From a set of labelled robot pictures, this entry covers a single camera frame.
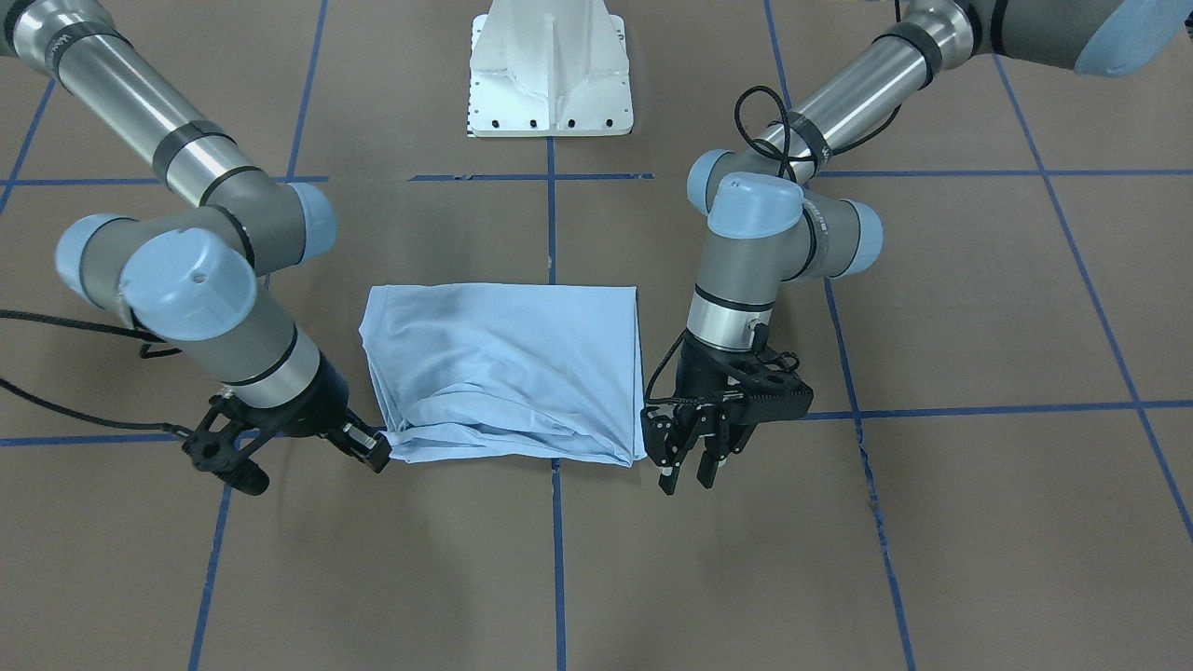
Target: light blue joint cap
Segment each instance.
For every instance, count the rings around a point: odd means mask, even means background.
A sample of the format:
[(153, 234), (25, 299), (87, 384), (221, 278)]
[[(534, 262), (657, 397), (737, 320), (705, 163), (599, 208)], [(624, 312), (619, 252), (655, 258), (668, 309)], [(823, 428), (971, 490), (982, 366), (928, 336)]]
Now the light blue joint cap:
[(687, 171), (687, 202), (704, 216), (709, 216), (709, 178), (712, 177), (712, 166), (728, 153), (729, 149), (705, 152), (692, 164), (692, 170)]
[(202, 228), (149, 240), (120, 272), (120, 294), (141, 324), (169, 340), (210, 340), (231, 331), (256, 302), (245, 257)]
[(731, 172), (717, 186), (709, 229), (722, 238), (756, 240), (778, 235), (804, 216), (804, 190), (793, 181)]
[(858, 252), (853, 254), (853, 263), (849, 264), (849, 267), (845, 269), (845, 272), (836, 277), (863, 272), (874, 265), (874, 261), (878, 260), (878, 254), (883, 251), (883, 222), (878, 218), (878, 213), (865, 203), (848, 199), (845, 202), (853, 205), (853, 209), (858, 211), (860, 235), (858, 236)]
[(67, 228), (62, 238), (58, 239), (57, 248), (54, 251), (54, 267), (57, 269), (58, 277), (75, 294), (79, 294), (97, 308), (100, 307), (99, 303), (91, 300), (91, 296), (82, 288), (82, 253), (87, 250), (87, 242), (91, 242), (97, 230), (120, 218), (130, 217), (113, 214), (85, 216), (72, 223), (70, 228)]
[(1077, 74), (1129, 75), (1151, 62), (1193, 12), (1193, 0), (1124, 0), (1077, 56)]
[(307, 223), (307, 244), (302, 251), (299, 264), (307, 263), (335, 245), (339, 222), (330, 201), (313, 184), (291, 184), (302, 203), (302, 218)]

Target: metal tube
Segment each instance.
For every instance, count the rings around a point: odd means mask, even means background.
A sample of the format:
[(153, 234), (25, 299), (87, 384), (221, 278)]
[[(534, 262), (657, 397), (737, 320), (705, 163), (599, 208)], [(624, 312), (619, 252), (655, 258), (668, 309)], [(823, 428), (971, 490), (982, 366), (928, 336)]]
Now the metal tube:
[[(973, 48), (973, 30), (965, 12), (952, 0), (914, 0), (903, 19), (922, 29), (940, 49), (942, 69), (965, 62)], [(922, 88), (928, 79), (927, 63), (910, 42), (883, 36), (841, 69), (824, 86), (795, 107), (837, 149), (878, 125), (886, 115)], [(760, 138), (783, 147), (781, 124), (772, 125)], [(791, 134), (790, 155), (806, 159), (811, 150), (799, 135)], [(793, 161), (796, 181), (815, 177), (811, 161)]]
[[(62, 55), (58, 76), (146, 162), (167, 135), (202, 113), (125, 42), (92, 36)], [(225, 172), (252, 162), (225, 137), (205, 137), (183, 148), (167, 173), (171, 189), (192, 205)]]
[[(839, 72), (796, 111), (824, 135), (829, 147), (843, 147), (878, 124), (896, 105), (920, 90), (927, 76), (920, 51), (897, 37), (883, 37)], [(783, 147), (783, 124), (772, 125), (761, 140)], [(791, 134), (791, 155), (809, 158), (808, 144)], [(796, 181), (815, 176), (811, 161), (795, 161)]]
[(146, 162), (175, 128), (203, 116), (126, 43), (94, 36), (62, 55), (62, 84)]

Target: blue fabric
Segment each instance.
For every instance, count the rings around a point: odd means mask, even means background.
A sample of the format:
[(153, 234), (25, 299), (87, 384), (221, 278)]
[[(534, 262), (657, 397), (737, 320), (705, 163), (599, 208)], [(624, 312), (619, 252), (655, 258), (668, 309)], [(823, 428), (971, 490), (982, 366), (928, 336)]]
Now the blue fabric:
[(632, 287), (375, 287), (360, 337), (394, 458), (645, 456)]

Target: blue tape line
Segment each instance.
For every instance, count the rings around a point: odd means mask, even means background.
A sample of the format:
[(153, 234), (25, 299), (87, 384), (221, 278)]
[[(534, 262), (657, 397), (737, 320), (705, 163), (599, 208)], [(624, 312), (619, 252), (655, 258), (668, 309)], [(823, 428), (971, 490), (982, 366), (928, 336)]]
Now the blue tape line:
[(1039, 177), (1038, 170), (827, 170), (816, 177)]
[[(787, 91), (787, 74), (783, 67), (783, 54), (779, 50), (779, 37), (774, 30), (774, 14), (771, 11), (771, 0), (762, 0), (766, 10), (766, 25), (771, 32), (771, 49), (774, 51), (774, 64), (779, 73), (779, 84), (783, 87), (783, 100), (791, 109), (791, 94)], [(890, 547), (886, 542), (886, 523), (883, 518), (882, 507), (878, 505), (878, 488), (874, 485), (874, 475), (870, 469), (870, 454), (865, 448), (865, 435), (861, 427), (861, 408), (858, 406), (858, 395), (853, 387), (853, 374), (849, 370), (849, 356), (845, 350), (845, 336), (841, 332), (841, 320), (836, 312), (836, 300), (833, 297), (833, 285), (824, 279), (824, 297), (828, 300), (829, 315), (833, 318), (833, 328), (836, 331), (837, 353), (841, 357), (841, 373), (845, 375), (845, 390), (849, 396), (849, 412), (853, 417), (853, 429), (858, 436), (858, 451), (861, 453), (861, 466), (866, 473), (866, 486), (870, 490), (870, 504), (874, 513), (874, 527), (878, 530), (878, 547), (883, 553), (883, 565), (886, 568), (886, 583), (891, 591), (891, 603), (895, 607), (895, 618), (898, 624), (900, 640), (903, 644), (903, 658), (907, 661), (908, 671), (915, 671), (915, 654), (911, 651), (911, 636), (907, 629), (907, 616), (903, 612), (903, 597), (898, 589), (898, 578), (895, 577), (895, 565), (891, 562)]]
[(1164, 177), (1193, 176), (1193, 170), (829, 170), (817, 177)]
[(167, 443), (178, 438), (169, 433), (124, 433), (113, 436), (45, 436), (0, 438), (0, 448), (44, 448), (54, 445), (110, 445), (128, 443)]
[[(555, 284), (555, 138), (546, 138), (546, 259), (548, 283)], [(555, 529), (555, 667), (568, 667), (568, 628), (563, 583), (563, 490), (560, 460), (551, 460), (551, 519)]]
[(546, 174), (416, 174), (410, 181), (545, 181)]
[[(1138, 404), (1145, 410), (1185, 410), (1193, 408), (1193, 399), (1168, 400), (1168, 401), (1142, 401)], [(904, 410), (864, 410), (859, 411), (861, 419), (909, 419), (919, 417), (997, 417), (1005, 414), (1045, 414), (1045, 413), (1070, 413), (1070, 412), (1113, 412), (1136, 410), (1136, 404), (1101, 402), (1101, 404), (1045, 404), (1034, 406), (960, 406), (960, 407), (932, 407), (932, 408), (904, 408)], [(799, 421), (836, 421), (853, 419), (851, 411), (810, 412)], [(251, 438), (252, 432), (245, 433), (243, 438)], [(166, 443), (175, 438), (166, 433), (126, 433), (113, 436), (45, 436), (45, 437), (17, 437), (0, 438), (0, 448), (45, 448), (58, 445), (101, 445), (122, 443)]]
[(12, 164), (12, 172), (8, 173), (8, 180), (5, 181), (4, 191), (0, 192), (0, 214), (4, 214), (5, 207), (8, 205), (8, 196), (12, 195), (12, 190), (17, 185), (17, 177), (20, 176), (20, 168), (25, 165), (25, 159), (29, 156), (29, 148), (33, 144), (33, 135), (37, 134), (37, 127), (42, 124), (45, 106), (50, 104), (50, 93), (54, 93), (54, 84), (51, 79), (45, 85), (45, 92), (42, 93), (42, 101), (37, 104), (37, 111), (33, 112), (33, 121), (29, 123), (29, 130), (25, 131), (25, 140), (20, 143), (20, 152), (17, 154), (16, 162)]
[(1045, 404), (1033, 406), (960, 406), (939, 408), (910, 410), (867, 410), (861, 411), (864, 419), (892, 419), (910, 417), (972, 417), (990, 414), (1044, 414), (1059, 412), (1107, 412), (1117, 410), (1135, 410), (1131, 401), (1102, 404)]
[(654, 179), (651, 172), (623, 172), (623, 173), (511, 173), (511, 174), (416, 174), (410, 181), (549, 181), (551, 179), (565, 181), (601, 181), (601, 180), (625, 180), (625, 179)]
[(1045, 170), (1051, 177), (1167, 177), (1193, 176), (1193, 170)]
[(555, 284), (555, 138), (546, 138), (546, 260), (548, 283)]
[(551, 518), (555, 527), (555, 667), (568, 667), (568, 632), (563, 590), (563, 497), (560, 485), (560, 460), (551, 460)]
[[(820, 178), (861, 178), (861, 177), (1193, 177), (1193, 170), (1157, 168), (1157, 170), (829, 170), (820, 173)], [(416, 174), (410, 181), (545, 181), (546, 174), (511, 173), (511, 174)], [(622, 173), (557, 173), (560, 181), (599, 181), (626, 179), (655, 179), (653, 172)]]
[(594, 173), (573, 173), (564, 172), (555, 176), (556, 179), (568, 180), (568, 181), (600, 181), (606, 179), (623, 180), (623, 179), (654, 179), (655, 173), (653, 172), (594, 172)]
[(1156, 462), (1160, 464), (1160, 470), (1164, 476), (1164, 482), (1168, 485), (1168, 492), (1172, 494), (1173, 501), (1176, 504), (1176, 511), (1181, 516), (1181, 522), (1185, 523), (1185, 531), (1188, 534), (1189, 541), (1193, 542), (1193, 518), (1189, 517), (1188, 507), (1185, 505), (1185, 499), (1181, 497), (1181, 492), (1176, 486), (1173, 472), (1168, 467), (1168, 460), (1164, 457), (1164, 451), (1160, 447), (1160, 441), (1156, 439), (1156, 433), (1151, 427), (1151, 420), (1148, 419), (1148, 413), (1139, 399), (1139, 392), (1136, 389), (1135, 380), (1132, 380), (1131, 371), (1127, 370), (1126, 361), (1123, 358), (1123, 352), (1119, 349), (1118, 339), (1114, 338), (1114, 332), (1111, 330), (1109, 320), (1106, 318), (1106, 310), (1102, 309), (1102, 301), (1098, 297), (1098, 290), (1094, 288), (1094, 282), (1089, 277), (1089, 271), (1086, 269), (1086, 261), (1081, 257), (1081, 250), (1077, 247), (1077, 241), (1073, 235), (1073, 229), (1069, 227), (1069, 220), (1064, 215), (1064, 208), (1061, 207), (1061, 199), (1057, 197), (1056, 189), (1052, 186), (1052, 179), (1044, 168), (1044, 160), (1040, 158), (1039, 148), (1036, 146), (1036, 138), (1032, 136), (1032, 130), (1027, 125), (1027, 117), (1024, 116), (1024, 110), (1019, 105), (1019, 98), (1015, 96), (1015, 91), (1010, 86), (1010, 79), (1007, 78), (1007, 72), (1002, 67), (1002, 60), (997, 55), (994, 56), (994, 64), (999, 70), (999, 76), (1002, 79), (1002, 86), (1007, 91), (1007, 97), (1010, 98), (1010, 105), (1014, 107), (1015, 116), (1019, 118), (1019, 125), (1024, 129), (1024, 136), (1027, 138), (1027, 146), (1031, 147), (1032, 155), (1036, 158), (1036, 165), (1043, 173), (1040, 177), (1044, 179), (1044, 185), (1047, 187), (1049, 197), (1052, 199), (1052, 208), (1056, 210), (1056, 216), (1061, 221), (1061, 229), (1064, 232), (1064, 239), (1069, 242), (1069, 251), (1073, 252), (1073, 259), (1076, 261), (1077, 270), (1081, 272), (1081, 279), (1086, 284), (1086, 291), (1089, 293), (1089, 300), (1094, 304), (1094, 312), (1098, 313), (1098, 320), (1102, 325), (1102, 332), (1105, 332), (1106, 340), (1111, 345), (1111, 352), (1114, 355), (1114, 362), (1119, 367), (1119, 373), (1123, 375), (1123, 382), (1126, 383), (1127, 392), (1131, 394), (1131, 401), (1135, 404), (1135, 408), (1139, 414), (1139, 423), (1143, 425), (1143, 431), (1148, 436), (1148, 443), (1151, 445), (1151, 451), (1156, 456)]
[(779, 35), (774, 31), (774, 13), (771, 11), (771, 0), (762, 0), (762, 8), (766, 11), (766, 27), (771, 31), (771, 51), (774, 54), (774, 67), (779, 70), (779, 88), (783, 90), (783, 104), (790, 110), (791, 92), (787, 91), (787, 70), (783, 67), (783, 53), (779, 50)]
[(208, 556), (208, 578), (203, 583), (203, 599), (199, 602), (199, 617), (194, 622), (194, 638), (191, 640), (191, 661), (187, 671), (198, 671), (199, 655), (203, 653), (203, 636), (208, 632), (208, 614), (211, 611), (211, 593), (216, 589), (216, 571), (220, 568), (220, 550), (223, 548), (223, 530), (228, 523), (228, 505), (231, 503), (231, 487), (224, 485), (220, 495), (220, 516), (216, 518), (216, 533), (211, 537), (211, 554)]
[[(330, 181), (326, 174), (301, 174), (295, 177), (274, 177), (279, 184), (322, 184)], [(78, 179), (18, 179), (14, 186), (153, 186), (161, 180), (153, 177), (97, 177)]]
[(908, 671), (915, 671), (915, 653), (911, 650), (911, 635), (907, 628), (907, 615), (903, 611), (903, 595), (898, 587), (898, 578), (895, 575), (895, 565), (891, 561), (890, 543), (886, 540), (886, 519), (883, 517), (883, 509), (878, 504), (878, 486), (874, 482), (874, 473), (870, 468), (870, 453), (866, 450), (866, 437), (861, 425), (861, 408), (858, 405), (858, 394), (853, 386), (853, 374), (849, 368), (849, 355), (845, 349), (845, 333), (841, 330), (841, 316), (836, 309), (836, 298), (833, 296), (833, 284), (824, 279), (824, 298), (828, 301), (828, 313), (833, 320), (833, 330), (836, 332), (836, 349), (841, 357), (841, 373), (845, 375), (845, 390), (849, 396), (849, 411), (853, 415), (853, 430), (858, 438), (858, 451), (861, 454), (861, 467), (866, 474), (866, 487), (870, 491), (870, 507), (874, 515), (874, 528), (878, 531), (878, 547), (883, 554), (883, 566), (886, 568), (886, 584), (891, 591), (891, 603), (895, 607), (895, 620), (898, 626), (900, 641), (903, 644), (903, 659), (907, 661)]
[(290, 147), (290, 164), (286, 177), (295, 176), (298, 165), (298, 149), (302, 147), (302, 134), (307, 127), (307, 106), (310, 104), (310, 91), (315, 86), (315, 67), (319, 64), (319, 50), (323, 43), (323, 23), (327, 20), (327, 0), (319, 4), (319, 21), (315, 24), (315, 44), (310, 49), (310, 63), (307, 66), (307, 81), (302, 90), (302, 103), (298, 105), (298, 122), (295, 123), (295, 141)]

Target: gray joint housing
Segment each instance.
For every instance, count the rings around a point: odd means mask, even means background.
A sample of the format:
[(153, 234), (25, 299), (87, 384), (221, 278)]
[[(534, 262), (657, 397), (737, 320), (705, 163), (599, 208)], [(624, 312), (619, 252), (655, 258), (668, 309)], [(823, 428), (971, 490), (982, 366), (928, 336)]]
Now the gray joint housing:
[[(1107, 18), (1120, 6), (1131, 2), (958, 0), (958, 4), (965, 8), (975, 25), (977, 53), (1002, 54), (1071, 70)], [(1173, 21), (1173, 32), (1177, 25), (1177, 21)], [(1137, 35), (1136, 39), (1143, 39), (1143, 36)]]
[(713, 347), (748, 350), (781, 282), (861, 272), (882, 250), (877, 215), (860, 203), (753, 173), (727, 176), (719, 191), (687, 321)]
[(193, 210), (138, 222), (80, 220), (57, 269), (76, 293), (171, 341), (254, 407), (314, 378), (319, 349), (256, 276), (302, 263), (335, 239), (311, 185), (278, 185), (116, 31), (94, 0), (0, 0), (0, 55), (57, 79), (152, 165)]

